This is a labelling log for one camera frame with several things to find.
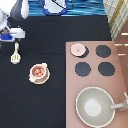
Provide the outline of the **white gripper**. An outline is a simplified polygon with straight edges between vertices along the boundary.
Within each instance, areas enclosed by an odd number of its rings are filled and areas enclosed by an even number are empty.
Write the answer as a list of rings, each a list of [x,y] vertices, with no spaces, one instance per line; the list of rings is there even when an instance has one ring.
[[[0,34],[0,41],[2,42],[14,42],[15,39],[21,39],[25,37],[25,31],[21,28],[11,28],[7,34]]]

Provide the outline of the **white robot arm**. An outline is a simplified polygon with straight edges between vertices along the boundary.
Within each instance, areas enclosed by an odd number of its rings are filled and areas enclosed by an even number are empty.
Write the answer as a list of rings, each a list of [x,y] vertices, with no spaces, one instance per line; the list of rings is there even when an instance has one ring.
[[[44,0],[44,13],[46,15],[61,15],[66,12],[66,0]],[[8,18],[21,21],[29,16],[28,0],[0,0],[0,41],[14,42],[24,39],[25,31],[20,28],[8,26]]]

